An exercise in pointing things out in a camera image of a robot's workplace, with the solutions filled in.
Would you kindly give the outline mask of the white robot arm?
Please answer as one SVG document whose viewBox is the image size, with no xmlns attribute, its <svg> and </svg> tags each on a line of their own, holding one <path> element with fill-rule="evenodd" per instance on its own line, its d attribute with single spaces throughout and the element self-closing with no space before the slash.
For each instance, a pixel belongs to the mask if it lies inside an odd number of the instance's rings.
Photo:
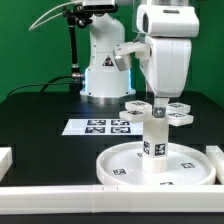
<svg viewBox="0 0 224 224">
<path fill-rule="evenodd" d="M 84 0 L 81 11 L 90 18 L 90 64 L 82 96 L 115 101 L 133 95 L 129 83 L 130 55 L 139 60 L 149 90 L 152 114 L 163 118 L 168 101 L 181 95 L 188 73 L 192 44 L 199 20 L 189 0 L 137 0 L 136 39 L 126 42 L 125 29 L 111 14 L 129 0 Z"/>
</svg>

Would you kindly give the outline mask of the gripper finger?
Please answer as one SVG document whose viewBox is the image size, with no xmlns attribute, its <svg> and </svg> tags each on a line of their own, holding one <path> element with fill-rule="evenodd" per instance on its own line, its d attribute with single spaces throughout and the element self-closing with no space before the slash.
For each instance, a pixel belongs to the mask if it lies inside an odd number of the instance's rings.
<svg viewBox="0 0 224 224">
<path fill-rule="evenodd" d="M 153 103 L 152 114 L 155 118 L 164 118 L 166 115 L 166 108 L 169 103 L 169 98 L 155 97 Z"/>
</svg>

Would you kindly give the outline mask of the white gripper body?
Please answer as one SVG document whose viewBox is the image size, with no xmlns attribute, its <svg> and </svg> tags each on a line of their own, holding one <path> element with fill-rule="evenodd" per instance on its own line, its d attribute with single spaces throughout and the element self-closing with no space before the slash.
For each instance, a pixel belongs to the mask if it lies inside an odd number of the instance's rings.
<svg viewBox="0 0 224 224">
<path fill-rule="evenodd" d="M 148 58 L 140 60 L 140 68 L 152 92 L 159 98 L 179 97 L 186 83 L 191 41 L 146 36 L 145 44 Z"/>
</svg>

